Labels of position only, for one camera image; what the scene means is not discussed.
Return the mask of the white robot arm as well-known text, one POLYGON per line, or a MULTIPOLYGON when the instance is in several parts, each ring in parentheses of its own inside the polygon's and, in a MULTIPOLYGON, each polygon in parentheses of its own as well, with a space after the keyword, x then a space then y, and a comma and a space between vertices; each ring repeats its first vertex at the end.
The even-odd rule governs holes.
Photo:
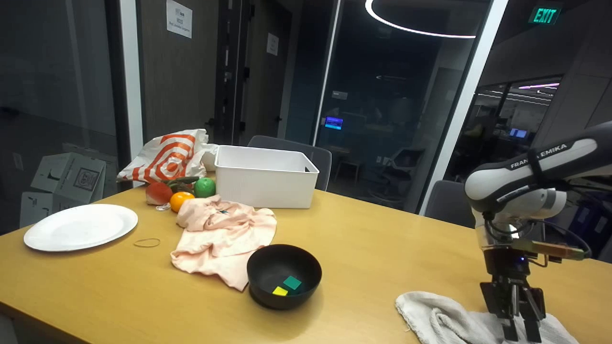
POLYGON ((518 343, 514 320, 524 324, 528 343, 539 343, 547 318, 543 291, 528 283, 530 262, 583 261, 587 253, 557 243, 524 240, 522 234, 557 217, 568 194, 585 178, 606 178, 612 167, 612 123, 578 136, 528 150, 514 159, 478 167, 465 182, 474 213, 490 283, 482 283, 486 308, 499 320, 503 341, 518 343))

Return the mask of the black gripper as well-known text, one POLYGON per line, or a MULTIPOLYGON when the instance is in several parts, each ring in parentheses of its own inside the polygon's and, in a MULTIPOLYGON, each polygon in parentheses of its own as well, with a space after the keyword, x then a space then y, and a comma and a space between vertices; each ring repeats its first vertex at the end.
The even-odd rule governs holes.
POLYGON ((530 259, 514 249, 490 249, 484 253, 492 282, 482 283, 486 306, 497 316, 503 337, 516 341, 514 316, 524 318, 526 339, 539 343, 539 320, 545 316, 543 291, 528 283, 530 259))

